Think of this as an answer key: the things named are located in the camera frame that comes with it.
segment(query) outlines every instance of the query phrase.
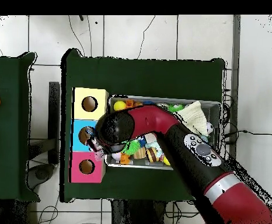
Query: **orange toy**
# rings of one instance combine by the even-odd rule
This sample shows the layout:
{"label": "orange toy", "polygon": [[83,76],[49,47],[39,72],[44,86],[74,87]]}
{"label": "orange toy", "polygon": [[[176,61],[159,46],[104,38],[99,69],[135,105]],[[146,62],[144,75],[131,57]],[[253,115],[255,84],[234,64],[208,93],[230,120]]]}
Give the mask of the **orange toy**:
{"label": "orange toy", "polygon": [[129,155],[121,153],[120,156],[120,164],[128,165],[130,163]]}
{"label": "orange toy", "polygon": [[139,106],[143,106],[143,104],[141,102],[135,102],[134,107],[139,107]]}
{"label": "orange toy", "polygon": [[134,107],[133,100],[126,100],[125,101],[125,108],[127,109],[127,108],[132,108],[132,107]]}

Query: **brown hole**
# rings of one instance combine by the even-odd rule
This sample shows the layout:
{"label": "brown hole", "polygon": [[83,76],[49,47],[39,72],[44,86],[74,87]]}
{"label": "brown hole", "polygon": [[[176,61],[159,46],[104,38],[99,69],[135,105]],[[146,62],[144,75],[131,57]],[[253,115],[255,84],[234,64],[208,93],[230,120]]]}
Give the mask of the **brown hole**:
{"label": "brown hole", "polygon": [[83,174],[91,174],[95,170],[95,164],[91,160],[83,160],[79,164],[79,169]]}
{"label": "brown hole", "polygon": [[83,145],[86,145],[86,141],[88,139],[91,138],[91,135],[89,135],[86,130],[89,130],[90,132],[94,132],[95,129],[93,129],[93,127],[89,127],[89,126],[86,126],[86,127],[83,127],[80,131],[79,131],[79,134],[78,134],[78,137],[79,137],[79,140],[80,142],[83,144]]}
{"label": "brown hole", "polygon": [[92,96],[87,96],[82,100],[82,108],[84,111],[92,112],[97,109],[97,100]]}

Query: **dark green table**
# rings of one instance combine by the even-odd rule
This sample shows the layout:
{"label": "dark green table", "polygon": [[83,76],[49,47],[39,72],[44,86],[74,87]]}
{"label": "dark green table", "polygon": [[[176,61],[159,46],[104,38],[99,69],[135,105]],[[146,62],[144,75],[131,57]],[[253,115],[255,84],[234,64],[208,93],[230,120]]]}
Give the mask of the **dark green table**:
{"label": "dark green table", "polygon": [[0,199],[38,201],[26,185],[29,66],[35,53],[0,57]]}
{"label": "dark green table", "polygon": [[68,161],[73,87],[106,89],[110,95],[166,97],[222,102],[224,60],[158,61],[82,58],[76,49],[62,58],[61,200],[115,198],[125,200],[190,200],[175,171],[107,167],[100,184],[69,183]]}

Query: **yellow ball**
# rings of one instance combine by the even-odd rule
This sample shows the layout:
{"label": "yellow ball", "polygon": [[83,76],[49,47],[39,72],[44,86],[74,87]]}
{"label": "yellow ball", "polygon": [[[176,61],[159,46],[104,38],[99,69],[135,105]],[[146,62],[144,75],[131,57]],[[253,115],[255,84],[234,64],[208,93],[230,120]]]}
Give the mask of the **yellow ball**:
{"label": "yellow ball", "polygon": [[170,166],[170,163],[165,156],[163,157],[163,162],[165,163],[165,165]]}
{"label": "yellow ball", "polygon": [[120,111],[120,110],[124,110],[125,109],[125,102],[122,100],[118,100],[117,102],[115,102],[115,104],[113,105],[113,109],[115,111]]}

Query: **pink cube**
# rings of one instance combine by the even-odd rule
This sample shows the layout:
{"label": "pink cube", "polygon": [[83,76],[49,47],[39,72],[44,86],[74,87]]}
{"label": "pink cube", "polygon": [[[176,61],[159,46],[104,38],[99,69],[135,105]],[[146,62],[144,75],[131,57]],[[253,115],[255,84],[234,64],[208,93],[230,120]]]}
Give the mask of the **pink cube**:
{"label": "pink cube", "polygon": [[94,152],[73,152],[69,169],[70,183],[101,183],[105,163],[104,160],[96,161]]}

